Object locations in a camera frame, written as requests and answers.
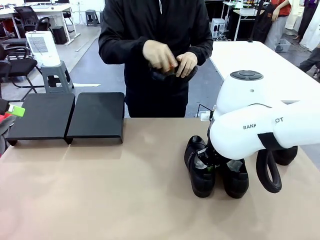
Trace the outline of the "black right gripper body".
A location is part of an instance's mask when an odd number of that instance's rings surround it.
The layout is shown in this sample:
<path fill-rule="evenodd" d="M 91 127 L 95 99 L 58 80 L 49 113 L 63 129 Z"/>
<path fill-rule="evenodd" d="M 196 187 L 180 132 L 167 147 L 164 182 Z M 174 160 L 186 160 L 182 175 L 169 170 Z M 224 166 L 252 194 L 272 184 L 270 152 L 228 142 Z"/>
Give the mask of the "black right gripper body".
<path fill-rule="evenodd" d="M 213 147 L 211 140 L 208 139 L 204 148 L 204 162 L 207 167 L 218 167 L 221 163 L 221 156 Z"/>

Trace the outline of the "person's left hand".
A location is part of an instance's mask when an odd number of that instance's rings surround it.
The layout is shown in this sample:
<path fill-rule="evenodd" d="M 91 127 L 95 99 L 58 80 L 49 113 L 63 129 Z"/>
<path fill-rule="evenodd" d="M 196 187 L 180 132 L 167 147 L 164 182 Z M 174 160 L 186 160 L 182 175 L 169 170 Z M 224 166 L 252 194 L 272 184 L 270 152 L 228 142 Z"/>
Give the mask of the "person's left hand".
<path fill-rule="evenodd" d="M 198 63 L 197 56 L 193 52 L 178 55 L 176 59 L 179 62 L 176 77 L 181 78 L 187 77 Z"/>

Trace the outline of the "person's right hand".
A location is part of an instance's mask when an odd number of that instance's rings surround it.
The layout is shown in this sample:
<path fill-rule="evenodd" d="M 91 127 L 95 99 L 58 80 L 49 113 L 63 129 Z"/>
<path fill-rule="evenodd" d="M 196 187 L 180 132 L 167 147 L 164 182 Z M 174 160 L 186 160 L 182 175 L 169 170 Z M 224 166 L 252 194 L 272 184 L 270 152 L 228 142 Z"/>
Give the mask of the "person's right hand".
<path fill-rule="evenodd" d="M 173 53 L 164 43 L 147 40 L 143 45 L 142 54 L 153 68 L 163 70 L 165 73 L 178 66 Z"/>

